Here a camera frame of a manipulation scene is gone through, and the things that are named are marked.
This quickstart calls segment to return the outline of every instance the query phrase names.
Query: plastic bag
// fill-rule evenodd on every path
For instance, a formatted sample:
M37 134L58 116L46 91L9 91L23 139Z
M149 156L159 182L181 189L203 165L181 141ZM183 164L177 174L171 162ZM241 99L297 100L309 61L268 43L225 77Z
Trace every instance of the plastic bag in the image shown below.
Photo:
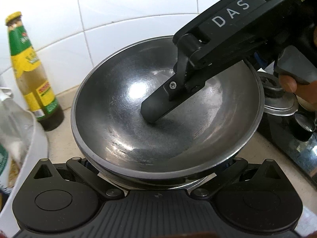
M0 189L9 194L31 144L32 116L0 87Z

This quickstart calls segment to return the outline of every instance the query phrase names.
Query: robotic arm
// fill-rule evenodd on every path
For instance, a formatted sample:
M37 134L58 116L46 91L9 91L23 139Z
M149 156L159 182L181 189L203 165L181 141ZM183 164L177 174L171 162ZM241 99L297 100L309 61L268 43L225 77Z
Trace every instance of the robotic arm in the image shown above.
M219 1L174 35L175 74L142 102L143 118L154 123L202 89L206 80L241 60L259 69L255 58L268 65L293 47L317 67L312 40L316 22L317 0ZM311 79L312 73L317 80L315 67L304 77L279 66L276 71L302 84L310 83L305 76Z

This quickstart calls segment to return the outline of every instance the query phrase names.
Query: black knob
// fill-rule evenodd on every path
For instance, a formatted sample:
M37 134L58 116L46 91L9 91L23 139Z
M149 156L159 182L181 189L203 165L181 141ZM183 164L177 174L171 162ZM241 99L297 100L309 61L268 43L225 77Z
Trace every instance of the black knob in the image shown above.
M292 134L300 141L306 142L315 131L315 122L302 112L296 112L290 120Z

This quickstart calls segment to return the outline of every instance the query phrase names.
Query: black handle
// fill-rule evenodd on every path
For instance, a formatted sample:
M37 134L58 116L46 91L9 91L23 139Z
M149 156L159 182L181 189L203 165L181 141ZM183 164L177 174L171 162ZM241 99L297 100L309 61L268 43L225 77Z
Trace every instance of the black handle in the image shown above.
M285 48L275 61L275 72L291 76L302 85L317 81L317 48L313 43L315 28L314 24L304 28L292 45Z

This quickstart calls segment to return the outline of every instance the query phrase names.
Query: sauce bottle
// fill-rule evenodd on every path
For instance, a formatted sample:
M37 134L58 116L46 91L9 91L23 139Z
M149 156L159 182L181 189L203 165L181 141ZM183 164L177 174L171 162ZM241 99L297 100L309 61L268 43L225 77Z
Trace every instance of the sauce bottle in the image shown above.
M44 130L51 131L62 123L64 113L24 29L21 12L9 15L5 24L17 85L37 121Z

